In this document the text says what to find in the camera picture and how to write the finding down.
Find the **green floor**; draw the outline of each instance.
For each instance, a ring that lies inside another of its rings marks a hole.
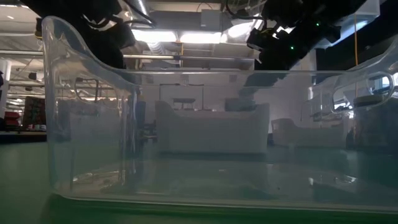
[[[50,193],[46,143],[0,145],[0,223],[394,223],[388,214],[84,202]]]
[[[34,223],[50,195],[47,144],[0,144],[0,223]]]

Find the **ceiling pipe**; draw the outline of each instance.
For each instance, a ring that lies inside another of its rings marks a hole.
[[[26,96],[33,96],[33,97],[43,97],[44,98],[44,94],[17,94],[17,93],[9,93],[7,94],[7,98],[21,98],[21,97],[26,97]]]
[[[10,83],[10,84],[8,84],[8,86],[9,87],[34,87],[34,88],[44,88],[44,85],[40,85],[40,84],[18,84],[18,83],[16,83],[16,84],[13,84],[13,83]]]
[[[8,56],[43,56],[41,51],[33,50],[0,50],[0,55]],[[189,55],[144,55],[144,54],[125,54],[124,58],[139,59],[158,59],[158,60],[222,60],[229,62],[253,62],[254,58],[242,57],[207,57],[207,56],[189,56]]]
[[[8,33],[8,32],[0,32],[0,37],[28,37],[32,36],[34,33]]]

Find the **yellow cable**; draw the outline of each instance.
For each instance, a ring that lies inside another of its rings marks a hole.
[[[181,43],[181,55],[183,55],[184,54],[184,43]]]

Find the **container wall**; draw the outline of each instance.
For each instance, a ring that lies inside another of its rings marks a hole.
[[[347,72],[128,71],[98,61],[70,25],[48,17],[44,47],[60,195],[397,208],[395,45]]]

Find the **fluorescent light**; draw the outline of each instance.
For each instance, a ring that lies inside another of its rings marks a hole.
[[[0,7],[18,7],[16,5],[4,5],[4,4],[0,4]]]
[[[232,26],[231,28],[228,29],[228,35],[232,38],[236,38],[239,37],[240,35],[247,34],[247,32],[250,31],[252,25],[253,25],[252,22],[246,22]]]
[[[191,44],[219,44],[221,33],[189,32],[181,36],[180,41]]]
[[[147,43],[175,42],[177,38],[173,31],[131,30],[136,40]]]

